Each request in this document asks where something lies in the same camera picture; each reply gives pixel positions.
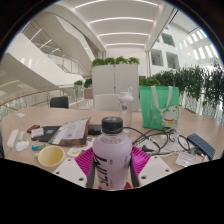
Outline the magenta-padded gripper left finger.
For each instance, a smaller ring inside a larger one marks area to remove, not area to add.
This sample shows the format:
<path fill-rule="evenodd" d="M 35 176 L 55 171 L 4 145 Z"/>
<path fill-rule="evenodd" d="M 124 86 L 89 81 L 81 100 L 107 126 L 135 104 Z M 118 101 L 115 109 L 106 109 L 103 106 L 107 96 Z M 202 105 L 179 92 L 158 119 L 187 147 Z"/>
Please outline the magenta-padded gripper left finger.
<path fill-rule="evenodd" d="M 92 188 L 95 179 L 93 150 L 88 149 L 76 158 L 67 158 L 54 174 L 84 188 Z"/>

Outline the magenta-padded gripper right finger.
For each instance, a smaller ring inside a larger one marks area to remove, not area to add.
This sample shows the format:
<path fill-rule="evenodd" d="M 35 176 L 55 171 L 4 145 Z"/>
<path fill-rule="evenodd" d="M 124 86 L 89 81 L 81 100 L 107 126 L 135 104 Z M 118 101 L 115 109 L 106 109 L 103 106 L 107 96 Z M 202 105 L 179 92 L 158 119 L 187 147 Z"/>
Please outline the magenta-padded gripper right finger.
<path fill-rule="evenodd" d="M 173 170 L 159 156 L 150 156 L 133 147 L 130 173 L 133 187 L 138 188 L 172 174 Z"/>

